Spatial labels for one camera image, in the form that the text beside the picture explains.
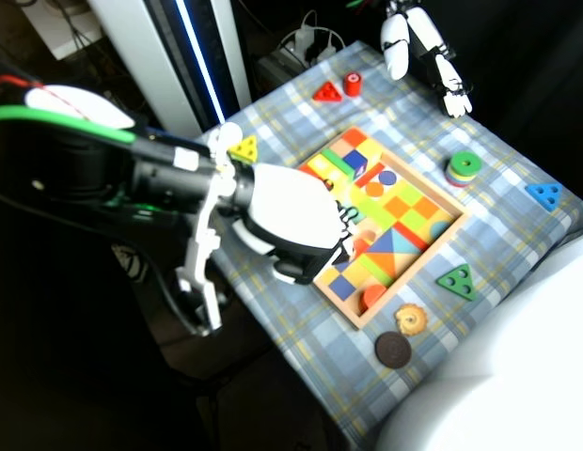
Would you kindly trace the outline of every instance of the led light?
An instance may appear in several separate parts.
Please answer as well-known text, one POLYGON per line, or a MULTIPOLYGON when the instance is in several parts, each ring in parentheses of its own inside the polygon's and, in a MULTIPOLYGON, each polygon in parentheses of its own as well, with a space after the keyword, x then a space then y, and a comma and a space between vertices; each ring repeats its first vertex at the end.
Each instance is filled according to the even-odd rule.
POLYGON ((218 97, 216 96, 216 91, 214 91, 213 81, 210 78, 210 74, 208 73, 208 67, 206 66, 206 62, 204 61, 204 56, 201 53, 201 49, 199 48, 199 42, 197 42, 196 32, 194 31, 194 27, 191 25, 191 18, 189 17, 189 11, 187 10, 187 6, 185 5, 184 0, 176 0, 177 8, 179 9, 179 14, 182 18, 182 23, 185 27, 185 31, 187 32, 187 37, 189 38, 189 43, 191 44, 192 49, 194 49, 194 54, 196 54, 197 63, 199 64, 199 70, 201 70, 201 74, 204 77, 204 83, 206 83, 206 87, 208 88, 208 93, 210 94, 210 98, 213 101, 214 111, 218 116, 218 120, 221 124, 225 122, 225 117, 223 116, 223 110, 220 107, 220 103, 218 101, 218 97))

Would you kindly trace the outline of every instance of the yellow triangle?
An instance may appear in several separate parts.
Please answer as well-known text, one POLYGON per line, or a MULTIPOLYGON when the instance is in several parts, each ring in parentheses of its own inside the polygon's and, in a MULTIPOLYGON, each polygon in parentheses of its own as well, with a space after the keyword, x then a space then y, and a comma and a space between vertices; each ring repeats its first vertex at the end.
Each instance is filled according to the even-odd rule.
POLYGON ((258 160, 258 146, 256 135, 251 134, 237 146, 228 148, 231 158, 244 163, 255 163, 258 160))

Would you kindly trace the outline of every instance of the green triangle block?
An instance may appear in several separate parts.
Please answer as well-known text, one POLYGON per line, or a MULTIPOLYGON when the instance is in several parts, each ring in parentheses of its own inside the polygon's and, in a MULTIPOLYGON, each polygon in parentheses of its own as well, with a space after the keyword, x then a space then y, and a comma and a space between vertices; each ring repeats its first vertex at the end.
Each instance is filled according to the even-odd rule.
POLYGON ((437 279, 435 283, 468 301, 476 300, 476 290, 473 288, 471 270, 467 264, 458 266, 451 272, 447 272, 437 279))

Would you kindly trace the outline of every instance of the table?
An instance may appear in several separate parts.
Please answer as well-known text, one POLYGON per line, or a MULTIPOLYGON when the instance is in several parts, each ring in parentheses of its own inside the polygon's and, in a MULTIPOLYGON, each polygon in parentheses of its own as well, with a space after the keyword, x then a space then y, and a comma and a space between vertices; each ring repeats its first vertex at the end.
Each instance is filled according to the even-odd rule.
POLYGON ((245 248, 228 220, 214 219, 223 237, 214 261, 353 447, 370 448, 389 412, 552 247, 583 230, 580 199, 563 189, 559 207, 547 212, 524 188, 554 181, 550 176, 470 117, 444 117, 434 93, 410 77, 389 80, 382 55, 361 42, 229 120, 244 136, 258 137, 261 162, 288 166, 356 125, 471 210, 454 240, 361 331, 315 287, 276 280, 266 257, 245 248), (363 76, 360 97, 341 103, 311 99, 327 80, 341 92, 342 77, 350 70, 363 76), (481 157, 483 168, 469 187, 453 188, 444 179, 445 161, 466 149, 481 157), (472 303, 435 283, 463 263, 471 266, 478 292, 472 303), (378 362, 373 343, 379 334, 396 331, 392 315, 403 303, 423 306, 429 323, 426 332, 409 338, 410 364, 392 370, 378 362))

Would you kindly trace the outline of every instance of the purple circle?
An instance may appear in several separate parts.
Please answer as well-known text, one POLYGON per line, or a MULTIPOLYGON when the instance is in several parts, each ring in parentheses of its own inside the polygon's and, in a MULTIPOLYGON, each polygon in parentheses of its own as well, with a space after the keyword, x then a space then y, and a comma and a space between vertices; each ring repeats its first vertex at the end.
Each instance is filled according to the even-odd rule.
POLYGON ((379 181, 387 186, 393 185, 396 183, 396 174, 392 171, 382 171, 379 173, 379 181))

